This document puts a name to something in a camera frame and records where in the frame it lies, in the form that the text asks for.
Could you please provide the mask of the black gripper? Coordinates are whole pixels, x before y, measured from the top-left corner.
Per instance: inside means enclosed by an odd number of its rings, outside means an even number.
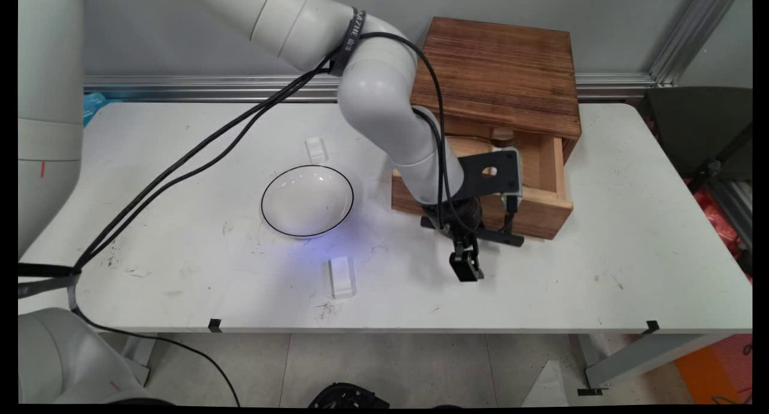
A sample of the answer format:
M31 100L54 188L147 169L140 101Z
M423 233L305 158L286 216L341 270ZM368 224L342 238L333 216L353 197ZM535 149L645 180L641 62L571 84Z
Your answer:
M437 230L454 241L450 266L460 282L484 279L479 263L477 237L485 231L480 198L445 201L440 207L424 206L424 228Z

